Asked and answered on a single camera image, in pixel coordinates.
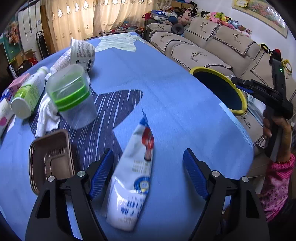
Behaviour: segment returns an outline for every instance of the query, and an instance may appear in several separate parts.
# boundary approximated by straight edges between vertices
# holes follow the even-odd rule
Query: blue bedsheet
[[[99,39],[89,41],[95,47]],[[68,129],[80,168],[98,160],[105,148],[119,158],[142,118],[147,114],[155,139],[151,186],[133,232],[116,230],[99,216],[104,197],[93,201],[108,240],[187,240],[205,201],[198,196],[182,164],[183,151],[191,148],[199,160],[223,175],[238,179],[253,159],[253,146],[243,127],[195,77],[169,58],[136,41],[136,52],[115,48],[96,53],[89,73],[98,109],[96,124],[84,131]],[[51,67],[66,51],[46,58],[28,72]],[[36,118],[16,119],[0,146],[0,210],[22,239],[37,196],[29,180],[29,147],[35,139]],[[73,233],[81,238],[71,205]]]

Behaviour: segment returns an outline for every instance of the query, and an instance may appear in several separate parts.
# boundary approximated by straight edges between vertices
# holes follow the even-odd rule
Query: blue gripper pad
[[[207,179],[204,177],[202,171],[196,164],[190,151],[186,149],[183,153],[183,163],[187,169],[189,176],[193,182],[195,190],[198,195],[202,196],[204,200],[207,200],[209,193],[207,191]]]
[[[91,189],[89,191],[91,199],[94,199],[101,192],[113,162],[113,151],[109,150],[91,180]]]

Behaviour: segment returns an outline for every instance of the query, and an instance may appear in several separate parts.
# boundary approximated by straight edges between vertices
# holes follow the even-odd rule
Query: pink box
[[[8,89],[9,89],[10,93],[12,94],[12,96],[14,96],[16,94],[18,89],[22,86],[22,84],[25,82],[25,80],[29,77],[30,77],[30,74],[26,73],[26,74],[21,75],[20,77],[18,77],[14,81],[12,81],[10,86],[8,86]]]

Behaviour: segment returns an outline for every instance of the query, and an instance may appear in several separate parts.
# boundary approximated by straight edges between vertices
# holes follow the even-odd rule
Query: silver screw
[[[83,177],[85,175],[85,171],[80,171],[77,173],[77,176]]]
[[[247,183],[247,182],[249,181],[249,179],[248,179],[247,177],[242,177],[242,181],[243,181],[244,183]]]
[[[49,176],[47,179],[49,182],[52,182],[54,180],[54,176]]]
[[[218,172],[218,171],[212,171],[212,175],[214,177],[219,177],[220,176],[220,172]]]

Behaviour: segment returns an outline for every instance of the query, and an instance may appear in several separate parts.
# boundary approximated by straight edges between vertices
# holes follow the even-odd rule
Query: beige curtain
[[[170,0],[46,0],[49,28],[57,51],[71,38],[86,39],[120,26],[125,20],[143,26],[142,15],[165,9]]]
[[[123,24],[143,26],[142,15],[153,9],[164,9],[170,0],[94,0],[94,31],[98,36],[100,31],[108,32]]]
[[[48,0],[52,2],[52,23],[57,49],[70,46],[71,38],[92,37],[93,0]]]

